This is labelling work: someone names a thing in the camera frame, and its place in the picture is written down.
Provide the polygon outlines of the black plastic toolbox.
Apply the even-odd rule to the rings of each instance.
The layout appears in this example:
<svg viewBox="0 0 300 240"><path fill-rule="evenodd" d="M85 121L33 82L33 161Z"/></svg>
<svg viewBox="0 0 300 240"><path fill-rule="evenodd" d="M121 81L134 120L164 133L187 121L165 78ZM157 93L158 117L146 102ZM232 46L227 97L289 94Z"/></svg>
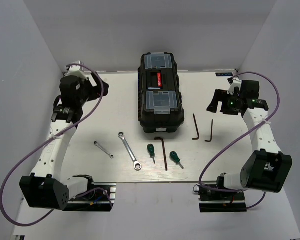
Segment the black plastic toolbox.
<svg viewBox="0 0 300 240"><path fill-rule="evenodd" d="M147 134L174 133L185 121L178 65L170 52L148 52L141 56L138 121Z"/></svg>

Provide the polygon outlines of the small silver ratchet wrench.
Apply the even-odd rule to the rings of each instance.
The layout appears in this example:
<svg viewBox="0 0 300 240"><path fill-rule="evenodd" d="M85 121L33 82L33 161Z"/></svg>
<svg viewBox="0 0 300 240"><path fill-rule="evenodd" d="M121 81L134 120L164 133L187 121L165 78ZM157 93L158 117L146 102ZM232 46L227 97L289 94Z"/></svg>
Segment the small silver ratchet wrench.
<svg viewBox="0 0 300 240"><path fill-rule="evenodd" d="M100 150L102 150L106 155L108 155L111 159L114 158L114 155L110 153L108 150L106 150L102 145L100 145L99 142L95 141L94 146L98 147Z"/></svg>

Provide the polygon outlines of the long brown hex key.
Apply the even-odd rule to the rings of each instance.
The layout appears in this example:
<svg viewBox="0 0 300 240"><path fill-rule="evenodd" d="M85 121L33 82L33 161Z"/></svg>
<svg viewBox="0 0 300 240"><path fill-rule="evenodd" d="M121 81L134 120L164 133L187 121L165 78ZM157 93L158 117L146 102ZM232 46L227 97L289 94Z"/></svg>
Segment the long brown hex key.
<svg viewBox="0 0 300 240"><path fill-rule="evenodd" d="M166 148L165 148L165 142L164 139L162 137L155 137L154 138L155 141L161 141L162 144L162 151L163 151L163 159L164 159L164 167L165 167L165 171L168 171L168 163L167 163L167 155L166 155Z"/></svg>

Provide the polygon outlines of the large silver ratchet wrench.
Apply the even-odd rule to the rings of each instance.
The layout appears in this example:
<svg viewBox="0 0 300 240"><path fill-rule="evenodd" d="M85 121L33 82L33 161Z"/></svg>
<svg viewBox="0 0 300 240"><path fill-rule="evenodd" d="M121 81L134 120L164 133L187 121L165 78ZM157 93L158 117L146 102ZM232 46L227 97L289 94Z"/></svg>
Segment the large silver ratchet wrench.
<svg viewBox="0 0 300 240"><path fill-rule="evenodd" d="M126 138L125 138L125 134L123 132L119 132L118 133L118 137L121 139L124 147L126 148L132 162L133 162L133 167L136 171L140 171L142 169L142 165L140 164L140 162L136 159L130 145L128 144Z"/></svg>

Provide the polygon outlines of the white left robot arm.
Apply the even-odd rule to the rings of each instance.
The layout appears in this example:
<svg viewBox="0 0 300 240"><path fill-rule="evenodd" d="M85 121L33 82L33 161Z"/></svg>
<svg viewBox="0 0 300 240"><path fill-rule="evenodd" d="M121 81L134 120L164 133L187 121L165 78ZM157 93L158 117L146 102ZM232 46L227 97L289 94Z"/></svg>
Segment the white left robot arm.
<svg viewBox="0 0 300 240"><path fill-rule="evenodd" d="M109 85L95 72L87 76L81 61L66 68L60 80L60 96L54 102L48 143L30 175L23 176L19 182L31 208L64 210L68 201L78 195L89 200L96 193L91 176L74 175L61 181L61 170L70 141L83 118L83 106L106 96Z"/></svg>

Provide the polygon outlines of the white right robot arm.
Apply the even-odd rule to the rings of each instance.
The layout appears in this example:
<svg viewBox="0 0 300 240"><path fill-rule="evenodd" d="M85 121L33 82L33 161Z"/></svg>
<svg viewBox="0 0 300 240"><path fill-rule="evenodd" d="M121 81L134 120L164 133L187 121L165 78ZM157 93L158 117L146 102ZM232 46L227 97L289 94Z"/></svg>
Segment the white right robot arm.
<svg viewBox="0 0 300 240"><path fill-rule="evenodd" d="M229 80L229 90L217 89L207 111L241 115L250 136L252 155L238 173L223 173L217 179L216 195L226 200L234 191L248 189L278 193L293 164L277 145L268 121L269 107L259 98L260 84L254 80Z"/></svg>

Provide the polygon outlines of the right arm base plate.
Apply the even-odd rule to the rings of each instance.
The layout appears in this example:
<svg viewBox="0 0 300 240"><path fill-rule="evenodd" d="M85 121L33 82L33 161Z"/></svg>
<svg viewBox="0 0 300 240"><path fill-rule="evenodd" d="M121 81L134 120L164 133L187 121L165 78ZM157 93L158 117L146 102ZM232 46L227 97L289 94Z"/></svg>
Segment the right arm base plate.
<svg viewBox="0 0 300 240"><path fill-rule="evenodd" d="M220 192L202 188L199 184L193 187L198 195L200 213L239 213L246 212L244 193Z"/></svg>

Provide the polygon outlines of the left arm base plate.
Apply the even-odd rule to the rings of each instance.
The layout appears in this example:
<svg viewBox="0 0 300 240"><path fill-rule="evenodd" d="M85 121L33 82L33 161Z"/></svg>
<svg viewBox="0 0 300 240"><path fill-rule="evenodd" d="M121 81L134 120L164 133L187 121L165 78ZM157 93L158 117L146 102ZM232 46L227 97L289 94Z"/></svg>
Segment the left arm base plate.
<svg viewBox="0 0 300 240"><path fill-rule="evenodd" d="M105 190L94 190L83 197L77 197L68 202L64 212L110 212L116 199L116 183L92 183L89 190L102 188Z"/></svg>

